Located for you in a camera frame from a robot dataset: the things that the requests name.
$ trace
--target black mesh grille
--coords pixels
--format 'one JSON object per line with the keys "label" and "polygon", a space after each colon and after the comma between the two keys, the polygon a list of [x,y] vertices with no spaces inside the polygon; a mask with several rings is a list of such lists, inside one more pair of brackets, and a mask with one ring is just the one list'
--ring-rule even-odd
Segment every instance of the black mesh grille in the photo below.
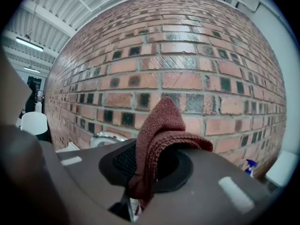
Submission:
{"label": "black mesh grille", "polygon": [[128,177],[132,177],[136,171],[135,146],[127,149],[113,159],[113,166]]}

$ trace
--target white wall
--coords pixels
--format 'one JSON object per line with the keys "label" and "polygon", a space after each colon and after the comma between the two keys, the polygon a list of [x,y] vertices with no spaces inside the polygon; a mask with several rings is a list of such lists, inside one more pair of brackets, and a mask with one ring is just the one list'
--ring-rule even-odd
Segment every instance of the white wall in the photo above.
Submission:
{"label": "white wall", "polygon": [[[243,0],[256,9],[259,0]],[[273,0],[262,0],[282,15]],[[255,13],[242,4],[238,9],[259,28],[273,49],[285,82],[287,121],[282,149],[300,155],[300,53],[284,25],[264,5]]]}
{"label": "white wall", "polygon": [[17,70],[17,73],[18,73],[18,75],[22,78],[22,80],[23,80],[26,84],[27,84],[27,80],[28,80],[28,77],[29,77],[29,76],[37,77],[37,78],[42,79],[40,91],[43,91],[43,90],[44,90],[44,85],[45,85],[45,80],[46,80],[45,77],[41,77],[41,76],[36,75],[36,74],[31,74],[31,73],[23,72],[23,71],[20,71],[20,70]]}

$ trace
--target white object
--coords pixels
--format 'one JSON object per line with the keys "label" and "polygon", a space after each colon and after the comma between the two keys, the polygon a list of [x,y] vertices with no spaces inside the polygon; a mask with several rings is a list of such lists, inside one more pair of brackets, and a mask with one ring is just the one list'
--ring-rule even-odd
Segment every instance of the white object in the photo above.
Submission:
{"label": "white object", "polygon": [[281,151],[276,162],[266,173],[266,178],[278,187],[284,187],[290,181],[293,172],[299,163],[299,156]]}
{"label": "white object", "polygon": [[55,152],[70,152],[80,150],[73,142],[69,142],[66,148],[56,150]]}
{"label": "white object", "polygon": [[68,165],[71,165],[71,164],[74,164],[74,163],[79,163],[81,161],[82,161],[81,157],[76,156],[76,157],[72,157],[72,158],[69,158],[69,159],[66,159],[66,160],[62,160],[61,164],[63,166],[68,166]]}
{"label": "white object", "polygon": [[28,112],[22,116],[21,130],[32,135],[43,134],[48,130],[47,117],[41,112]]}
{"label": "white object", "polygon": [[28,68],[28,67],[24,67],[25,70],[31,71],[31,72],[36,72],[36,73],[40,73],[40,71]]}
{"label": "white object", "polygon": [[36,103],[35,111],[38,112],[38,113],[42,112],[42,103],[41,102]]}
{"label": "white object", "polygon": [[218,183],[226,195],[230,198],[235,208],[242,214],[254,208],[254,202],[242,189],[240,189],[231,177],[224,177],[220,179]]}
{"label": "white object", "polygon": [[25,41],[25,40],[23,40],[23,39],[21,39],[21,38],[19,38],[19,37],[17,37],[17,38],[15,39],[15,41],[16,41],[17,43],[20,43],[20,44],[23,44],[23,45],[25,45],[25,46],[31,47],[31,48],[33,48],[33,49],[35,49],[35,50],[38,50],[38,51],[40,51],[40,52],[43,51],[43,48],[42,48],[42,47],[36,46],[36,45],[34,45],[33,43],[27,42],[27,41]]}

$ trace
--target red cloth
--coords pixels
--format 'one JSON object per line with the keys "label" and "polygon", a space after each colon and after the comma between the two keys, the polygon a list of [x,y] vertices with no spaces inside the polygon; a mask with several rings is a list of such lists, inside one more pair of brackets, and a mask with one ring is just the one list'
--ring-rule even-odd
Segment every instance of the red cloth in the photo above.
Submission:
{"label": "red cloth", "polygon": [[184,143],[191,148],[212,151],[210,141],[185,130],[182,116],[169,97],[159,101],[142,125],[136,139],[136,172],[129,181],[130,197],[142,199],[142,206],[151,199],[158,157],[167,146]]}

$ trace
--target ceiling beam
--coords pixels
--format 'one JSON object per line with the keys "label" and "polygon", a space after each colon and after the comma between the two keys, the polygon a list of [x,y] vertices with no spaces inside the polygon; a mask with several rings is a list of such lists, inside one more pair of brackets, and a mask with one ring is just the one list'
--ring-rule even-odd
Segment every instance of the ceiling beam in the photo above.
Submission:
{"label": "ceiling beam", "polygon": [[37,75],[37,76],[42,76],[42,77],[47,77],[49,75],[49,71],[44,70],[42,68],[36,67],[36,66],[31,66],[32,69],[36,69],[38,71],[40,71],[40,73],[35,73],[35,72],[31,72],[29,70],[24,69],[24,67],[29,67],[29,64],[21,62],[21,61],[17,61],[15,59],[12,58],[8,58],[8,61],[10,62],[10,64],[13,66],[14,69],[25,72],[25,73],[30,73],[33,75]]}
{"label": "ceiling beam", "polygon": [[[22,38],[22,39],[24,39],[24,40],[26,40],[26,41],[29,42],[29,39],[27,39],[26,37],[23,37],[23,36],[21,36],[19,34],[16,34],[14,32],[10,32],[10,31],[3,31],[2,36],[6,37],[6,38],[9,38],[9,39],[11,39],[13,41],[15,41],[16,37],[19,37],[19,38]],[[59,55],[58,52],[56,52],[56,51],[54,51],[52,49],[49,49],[49,48],[47,48],[45,46],[42,46],[41,44],[35,43],[33,41],[30,41],[30,42],[33,43],[34,45],[42,47],[43,48],[43,52],[45,52],[45,53],[47,53],[47,54],[49,54],[49,55],[51,55],[51,56],[53,56],[55,58],[57,58],[58,55]]]}
{"label": "ceiling beam", "polygon": [[30,13],[35,13],[37,17],[43,19],[45,22],[51,24],[53,27],[67,34],[69,37],[74,36],[76,33],[75,29],[67,25],[64,21],[59,19],[54,14],[50,13],[41,5],[38,5],[31,0],[23,0],[23,2],[21,3],[21,7]]}
{"label": "ceiling beam", "polygon": [[52,67],[52,63],[50,62],[47,62],[45,60],[42,60],[40,58],[36,58],[36,57],[33,57],[33,56],[30,56],[29,54],[27,53],[24,53],[24,52],[20,52],[16,49],[13,49],[13,48],[10,48],[10,47],[6,47],[6,46],[3,46],[3,49],[5,52],[7,53],[11,53],[11,54],[14,54],[18,57],[21,57],[21,58],[25,58],[25,59],[28,59],[28,60],[31,60],[33,62],[37,62],[41,65],[45,65],[45,66],[48,66],[48,67]]}

